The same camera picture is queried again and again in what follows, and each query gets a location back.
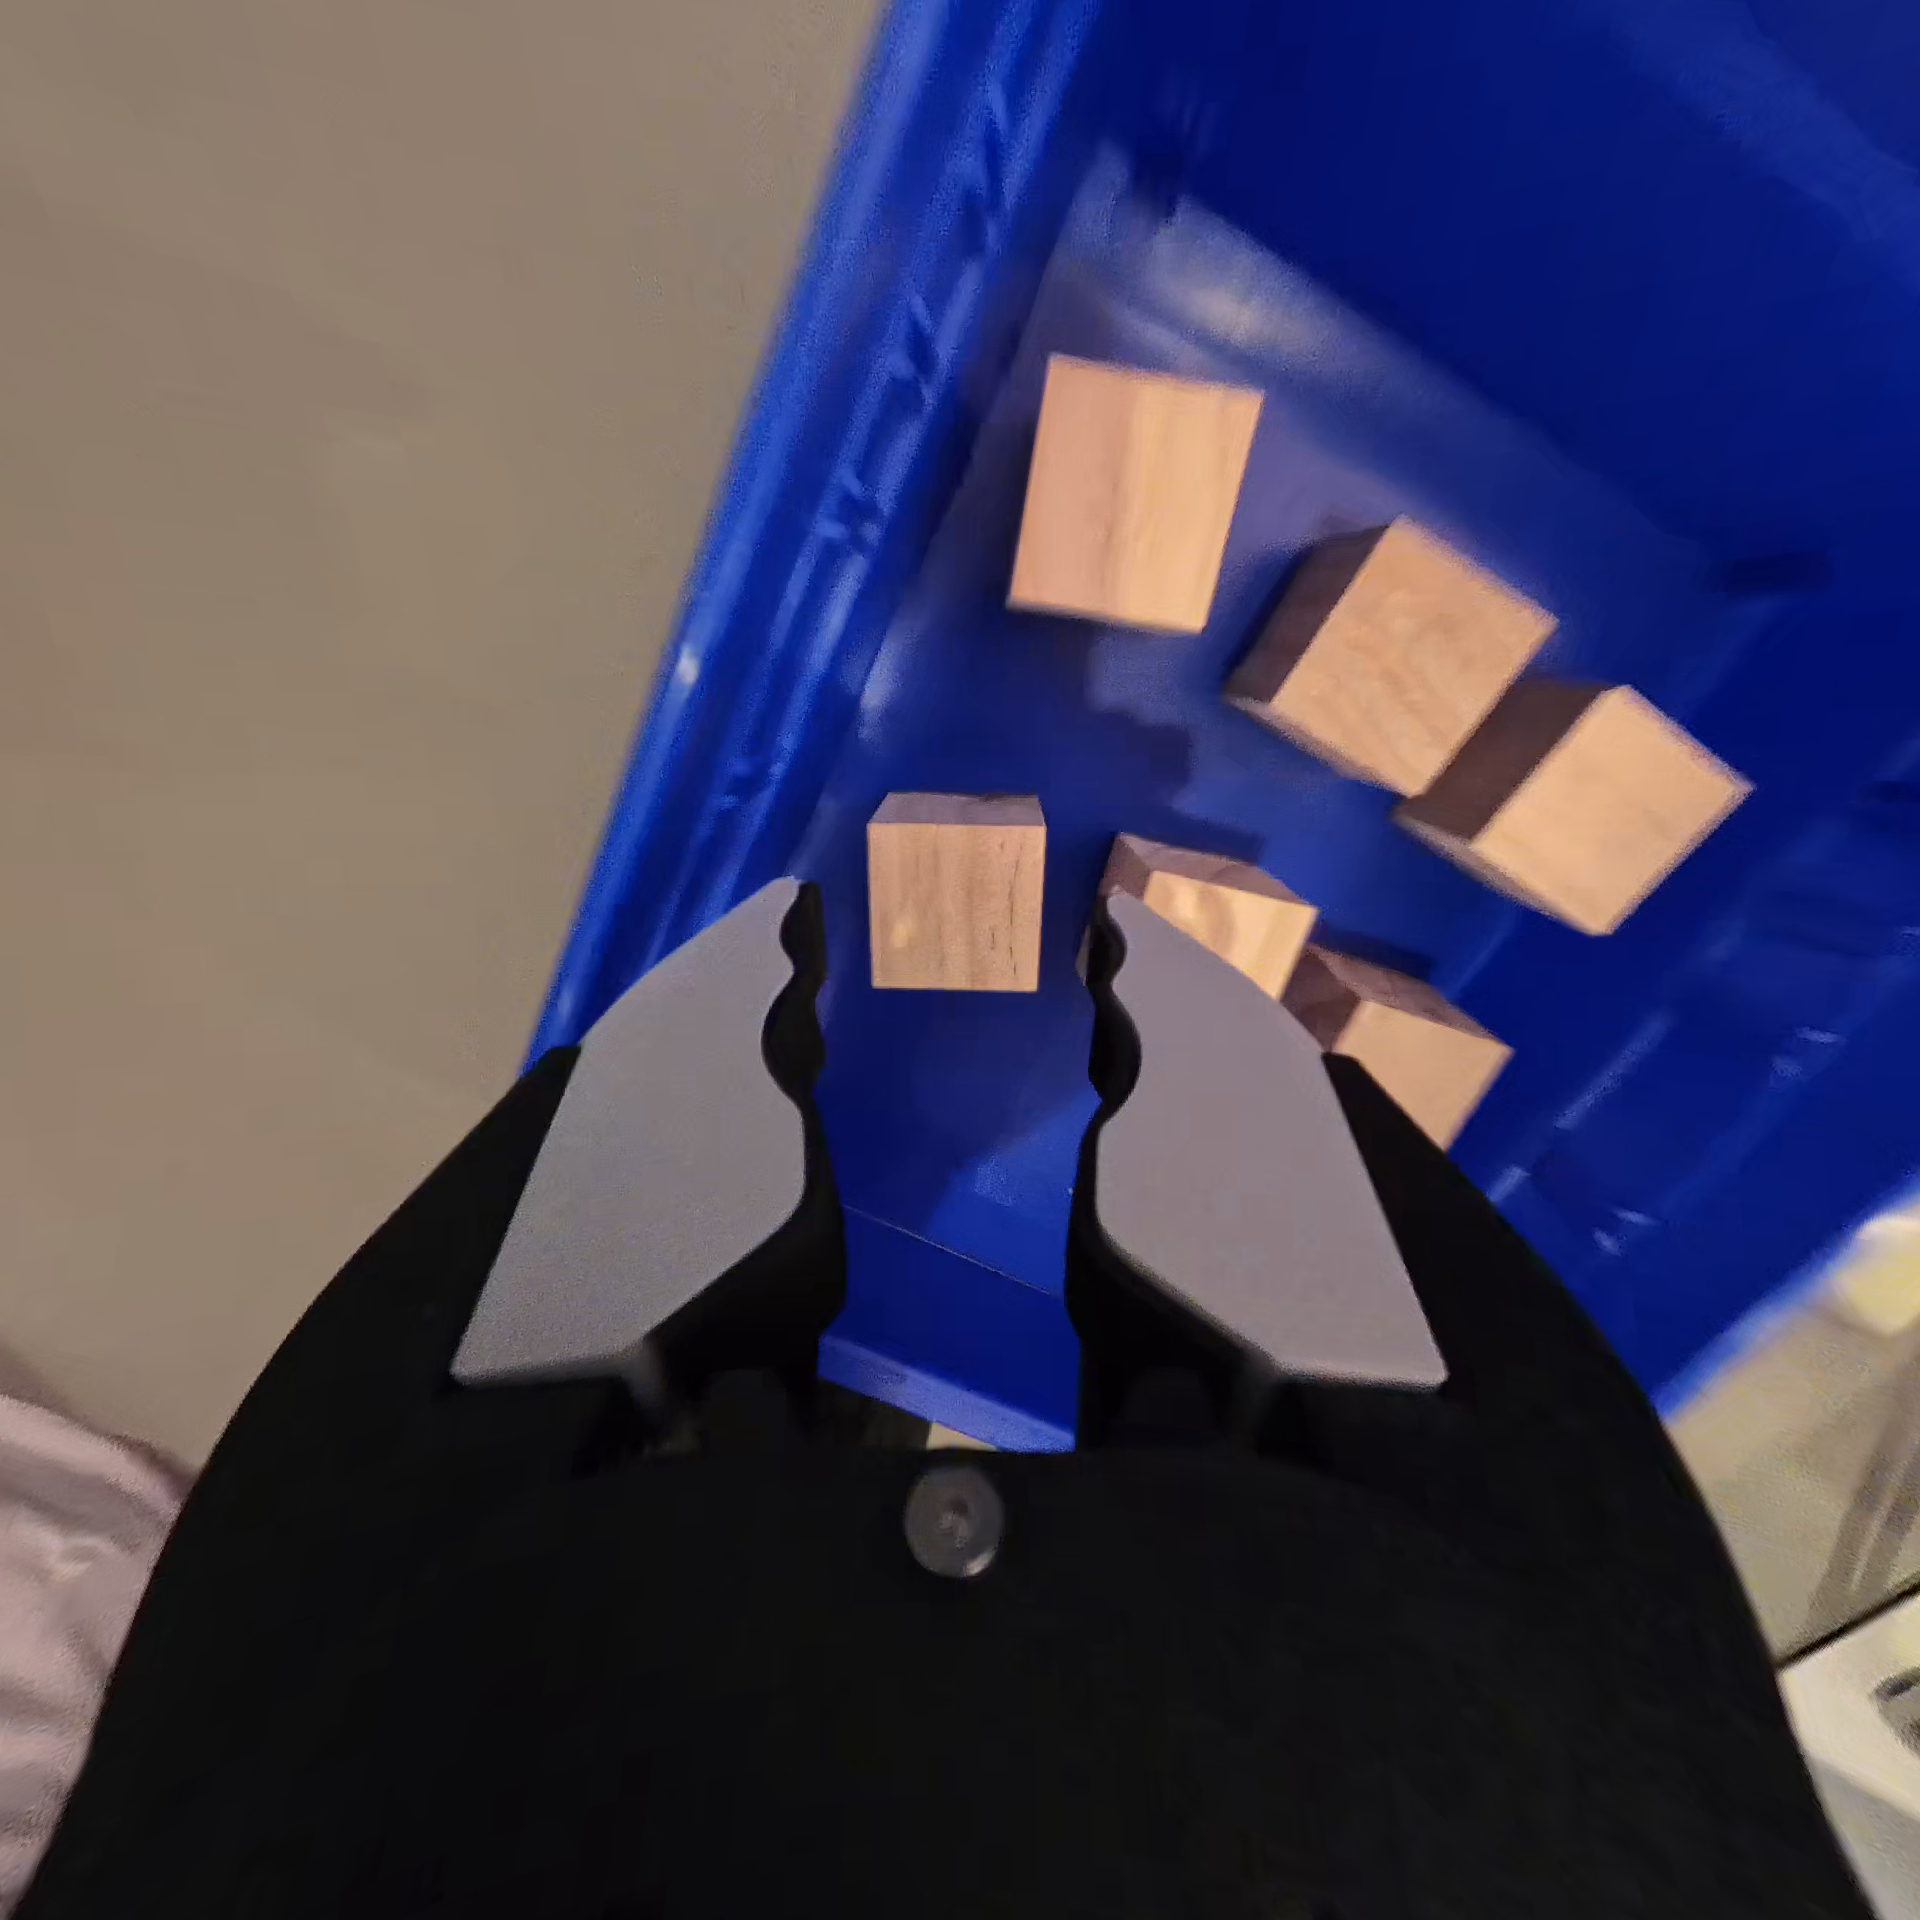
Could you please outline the group of plain wooden cubes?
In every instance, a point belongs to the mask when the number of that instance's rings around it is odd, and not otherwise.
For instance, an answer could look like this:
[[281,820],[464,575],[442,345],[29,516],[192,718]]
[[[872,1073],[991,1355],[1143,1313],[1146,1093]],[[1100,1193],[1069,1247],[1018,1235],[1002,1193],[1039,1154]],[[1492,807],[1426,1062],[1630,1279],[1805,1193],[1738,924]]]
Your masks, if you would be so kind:
[[[1213,613],[1261,394],[1052,357],[1006,605],[1197,638]],[[1531,672],[1554,613],[1395,516],[1308,549],[1230,710],[1510,901],[1607,937],[1743,804],[1750,779],[1619,683]],[[869,832],[874,989],[1033,992],[1034,800],[893,792]],[[1246,859],[1119,832],[1099,898],[1143,905],[1358,1062],[1454,1147],[1513,1049],[1439,989],[1312,944],[1316,907]]]

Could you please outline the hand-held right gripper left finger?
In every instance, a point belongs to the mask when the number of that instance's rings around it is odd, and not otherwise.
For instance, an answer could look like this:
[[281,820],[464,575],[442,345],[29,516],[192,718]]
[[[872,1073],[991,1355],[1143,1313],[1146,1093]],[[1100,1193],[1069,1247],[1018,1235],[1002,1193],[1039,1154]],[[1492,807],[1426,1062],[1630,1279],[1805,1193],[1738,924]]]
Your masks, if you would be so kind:
[[774,877],[610,1004],[454,1351],[461,1387],[620,1380],[658,1423],[749,1374],[812,1404],[845,1307],[827,974],[820,886]]

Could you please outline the blue plastic bin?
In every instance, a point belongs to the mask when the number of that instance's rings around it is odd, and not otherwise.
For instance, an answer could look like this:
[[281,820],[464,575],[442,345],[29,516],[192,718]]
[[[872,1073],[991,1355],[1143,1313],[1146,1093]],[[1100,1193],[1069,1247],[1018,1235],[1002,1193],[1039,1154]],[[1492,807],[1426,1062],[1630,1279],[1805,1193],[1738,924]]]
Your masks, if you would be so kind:
[[[1006,605],[1052,357],[1264,403],[1197,638]],[[1750,779],[1616,935],[1221,695],[1410,516]],[[874,989],[893,792],[1034,800],[1033,992]],[[1466,1175],[1661,1407],[1917,1182],[1917,3],[894,3],[534,1053],[820,886],[823,1374],[1069,1438],[1116,832],[1250,859],[1513,1062]]]

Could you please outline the person's light clothing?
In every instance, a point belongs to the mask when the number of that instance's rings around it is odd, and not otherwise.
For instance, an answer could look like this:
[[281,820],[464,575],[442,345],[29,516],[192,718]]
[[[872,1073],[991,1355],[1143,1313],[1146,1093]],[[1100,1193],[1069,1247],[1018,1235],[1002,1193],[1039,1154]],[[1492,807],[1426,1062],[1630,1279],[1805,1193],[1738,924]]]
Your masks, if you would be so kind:
[[3,1372],[3,1918],[57,1836],[191,1481]]

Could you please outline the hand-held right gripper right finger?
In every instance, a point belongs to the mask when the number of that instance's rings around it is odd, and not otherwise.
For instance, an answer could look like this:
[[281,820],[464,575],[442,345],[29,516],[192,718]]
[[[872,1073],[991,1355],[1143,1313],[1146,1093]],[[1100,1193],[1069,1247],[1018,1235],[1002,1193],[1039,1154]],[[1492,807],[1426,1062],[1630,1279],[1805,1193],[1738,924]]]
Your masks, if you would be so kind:
[[1074,1435],[1111,1438],[1169,1374],[1235,1438],[1284,1385],[1437,1391],[1443,1351],[1308,1028],[1123,892],[1092,915],[1085,986]]

